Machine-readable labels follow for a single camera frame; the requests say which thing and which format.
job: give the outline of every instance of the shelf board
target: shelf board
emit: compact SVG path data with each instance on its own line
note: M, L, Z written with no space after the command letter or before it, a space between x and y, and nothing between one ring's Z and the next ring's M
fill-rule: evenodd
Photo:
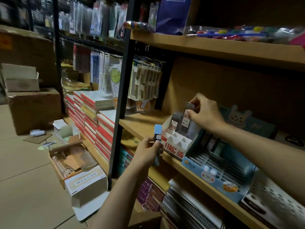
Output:
M169 115L164 114L158 110L151 110L143 114L136 113L126 116L124 119L120 119L119 124L124 127L128 132L137 137L139 140L143 140L147 136L152 136L154 133L154 125L162 124L168 119ZM193 182L201 190L211 196L215 201L222 205L225 209L231 212L239 220L245 223L251 229L268 229L266 225L254 218L236 203L228 199L214 187L203 181L196 174L189 171L181 162L170 156L170 154L164 152L162 159L168 164L174 167L179 173Z
M123 129L121 144L128 150L132 156L135 154L135 150L137 149L138 143L141 140L134 137L130 132L126 129ZM163 192L167 192L170 185L168 182L177 175L177 170L173 167L169 166L164 160L160 160L159 166L152 166L148 170L148 177L153 180L157 186L163 190Z
M70 117L65 117L64 121L69 125L71 124ZM94 144L92 144L87 137L81 133L81 138L83 140L84 145L87 147L88 152L91 154L91 156L94 157L94 159L98 162L102 170L105 172L105 174L108 176L109 172L109 163L106 161L106 159L101 155L99 151L95 148Z
M305 71L302 46L150 34L136 30L132 31L131 39L172 51Z

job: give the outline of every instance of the white box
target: white box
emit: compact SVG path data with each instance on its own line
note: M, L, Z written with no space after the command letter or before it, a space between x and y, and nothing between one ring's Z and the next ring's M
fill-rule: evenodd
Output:
M161 143L164 145L166 151L181 160L196 140L198 132L196 133L195 138L191 140L169 129L168 127L170 126L172 116L173 115L171 115L162 125Z
M79 221L97 211L106 200L108 180L99 165L65 180L71 195L72 208Z
M8 92L39 92L39 73L32 66L2 63L2 85Z
M81 135L79 129L72 123L67 125L63 119L56 120L53 123L54 133L61 143L64 145L80 141Z

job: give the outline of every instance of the right hand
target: right hand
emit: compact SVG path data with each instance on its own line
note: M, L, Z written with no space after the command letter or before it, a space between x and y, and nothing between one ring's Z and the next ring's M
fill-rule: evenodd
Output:
M201 93L197 93L190 103L195 104L195 107L200 106L199 113L192 110L187 110L187 113L191 116L191 119L202 128L211 133L215 133L217 129L226 125L215 101L209 100Z

